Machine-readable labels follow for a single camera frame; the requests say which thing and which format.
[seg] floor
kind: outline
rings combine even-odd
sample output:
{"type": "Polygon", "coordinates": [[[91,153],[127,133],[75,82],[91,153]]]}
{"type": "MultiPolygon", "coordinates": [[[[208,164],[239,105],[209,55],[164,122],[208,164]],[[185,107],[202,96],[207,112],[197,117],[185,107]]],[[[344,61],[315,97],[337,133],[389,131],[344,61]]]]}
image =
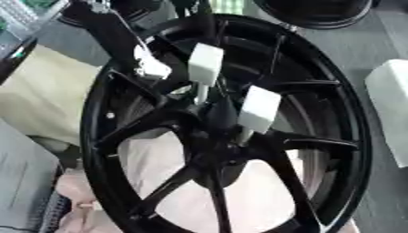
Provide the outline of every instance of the floor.
{"type": "MultiPolygon", "coordinates": [[[[355,213],[362,233],[408,230],[408,168],[397,168],[364,85],[364,78],[383,62],[393,58],[408,59],[408,2],[403,1],[382,0],[380,7],[371,11],[361,22],[344,29],[300,31],[349,77],[370,121],[374,155],[372,179],[355,213]]],[[[243,12],[269,19],[252,4],[248,4],[243,12]]],[[[154,24],[167,17],[168,10],[163,7],[142,24],[154,24]]],[[[40,42],[95,66],[102,66],[108,60],[87,32],[58,22],[47,28],[40,42]]]]}

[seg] metal clip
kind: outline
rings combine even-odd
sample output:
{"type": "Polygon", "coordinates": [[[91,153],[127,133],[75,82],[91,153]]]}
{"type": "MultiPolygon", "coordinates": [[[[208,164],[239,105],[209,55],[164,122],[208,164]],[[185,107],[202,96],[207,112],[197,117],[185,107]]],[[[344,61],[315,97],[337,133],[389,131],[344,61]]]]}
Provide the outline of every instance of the metal clip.
{"type": "Polygon", "coordinates": [[[92,11],[95,13],[105,14],[110,10],[110,0],[87,0],[87,2],[92,5],[92,11]]]}
{"type": "Polygon", "coordinates": [[[157,60],[146,45],[135,47],[135,59],[138,61],[138,68],[135,69],[139,76],[147,79],[167,79],[171,74],[171,68],[157,60]]]}

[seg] white block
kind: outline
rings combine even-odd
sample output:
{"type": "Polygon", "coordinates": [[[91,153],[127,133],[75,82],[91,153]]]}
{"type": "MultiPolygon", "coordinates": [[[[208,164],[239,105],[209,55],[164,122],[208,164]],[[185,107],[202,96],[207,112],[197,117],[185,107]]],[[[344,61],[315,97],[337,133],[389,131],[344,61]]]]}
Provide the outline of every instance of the white block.
{"type": "Polygon", "coordinates": [[[189,59],[189,80],[214,86],[222,68],[224,50],[198,43],[189,59]]]}
{"type": "Polygon", "coordinates": [[[366,79],[388,147],[398,167],[408,166],[408,61],[390,60],[366,79]]]}
{"type": "Polygon", "coordinates": [[[265,134],[278,113],[281,95],[251,86],[240,111],[238,123],[247,129],[265,134]]]}

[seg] rim lip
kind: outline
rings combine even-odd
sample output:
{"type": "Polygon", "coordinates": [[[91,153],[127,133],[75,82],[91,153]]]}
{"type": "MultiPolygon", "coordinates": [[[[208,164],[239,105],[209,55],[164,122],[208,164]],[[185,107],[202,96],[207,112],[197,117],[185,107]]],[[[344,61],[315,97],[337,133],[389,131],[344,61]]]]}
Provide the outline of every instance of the rim lip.
{"type": "Polygon", "coordinates": [[[304,28],[321,30],[338,29],[349,25],[353,25],[362,20],[370,12],[372,8],[372,0],[366,0],[366,3],[363,5],[362,10],[356,15],[345,17],[342,20],[337,21],[317,21],[307,18],[300,19],[297,17],[287,17],[285,14],[282,14],[280,11],[275,10],[273,7],[265,3],[265,0],[254,0],[254,2],[260,9],[262,9],[269,15],[276,17],[277,19],[281,20],[284,23],[304,28]]]}
{"type": "MultiPolygon", "coordinates": [[[[235,19],[241,22],[243,21],[247,23],[250,22],[253,24],[265,25],[266,28],[280,28],[277,25],[246,16],[217,15],[217,17],[221,19],[235,19]]],[[[188,19],[175,19],[172,21],[168,21],[149,30],[148,32],[146,32],[146,35],[156,35],[158,32],[171,30],[171,28],[183,24],[183,22],[184,24],[187,24],[187,20],[188,19]]],[[[372,148],[368,123],[365,118],[363,108],[360,104],[360,100],[353,91],[351,84],[344,77],[339,68],[323,52],[321,52],[316,46],[308,42],[306,39],[302,38],[299,35],[292,35],[291,39],[297,41],[296,46],[304,46],[303,49],[311,54],[311,58],[314,60],[314,62],[319,62],[320,66],[323,66],[323,68],[330,70],[331,75],[335,76],[339,81],[341,81],[342,87],[339,87],[341,91],[338,90],[337,92],[339,92],[339,96],[342,96],[342,101],[344,101],[344,99],[349,100],[345,103],[345,105],[348,109],[351,110],[354,121],[358,125],[358,138],[365,139],[361,142],[361,157],[358,158],[359,161],[357,168],[360,174],[360,178],[352,187],[351,196],[348,197],[347,203],[345,203],[345,206],[341,209],[340,213],[337,215],[337,218],[335,218],[331,222],[331,224],[329,226],[326,226],[323,230],[323,232],[337,232],[351,218],[353,211],[357,208],[360,200],[362,199],[362,195],[368,185],[372,167],[372,148]]],[[[122,228],[122,230],[124,230],[124,232],[138,232],[138,230],[140,230],[139,226],[135,226],[135,224],[132,224],[129,218],[123,218],[127,215],[124,207],[124,200],[119,201],[118,199],[116,199],[116,192],[113,192],[112,190],[110,190],[109,192],[105,188],[105,186],[108,186],[107,176],[106,174],[100,173],[100,168],[103,166],[103,162],[101,161],[101,159],[97,158],[97,152],[93,148],[92,143],[96,138],[97,132],[96,122],[98,119],[98,115],[96,113],[98,113],[101,108],[101,103],[99,103],[100,99],[98,98],[98,96],[104,93],[104,88],[107,88],[106,86],[101,86],[104,82],[106,82],[106,80],[104,80],[102,76],[106,72],[108,72],[113,65],[114,64],[112,62],[109,62],[101,70],[94,85],[91,88],[84,106],[81,122],[81,146],[83,149],[84,167],[87,172],[87,177],[90,185],[93,188],[97,199],[102,204],[106,204],[104,206],[104,209],[109,214],[109,216],[120,228],[122,228]]],[[[140,223],[143,225],[140,225],[140,227],[149,228],[153,232],[190,232],[171,223],[169,225],[166,222],[166,220],[160,220],[155,223],[150,222],[149,224],[147,224],[146,222],[143,223],[143,221],[141,221],[140,223]],[[166,227],[161,228],[163,226],[159,226],[160,224],[166,224],[166,227]]]]}

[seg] cable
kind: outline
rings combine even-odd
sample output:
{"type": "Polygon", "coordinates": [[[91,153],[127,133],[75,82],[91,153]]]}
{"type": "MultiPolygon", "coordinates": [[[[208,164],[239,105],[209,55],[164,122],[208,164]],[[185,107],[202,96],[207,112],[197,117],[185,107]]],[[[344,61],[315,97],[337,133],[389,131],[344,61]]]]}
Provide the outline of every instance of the cable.
{"type": "Polygon", "coordinates": [[[32,232],[32,233],[38,233],[37,230],[27,229],[27,228],[15,228],[15,227],[10,227],[10,226],[0,226],[0,228],[6,228],[6,229],[12,229],[12,230],[18,230],[18,231],[25,231],[25,232],[32,232]]]}

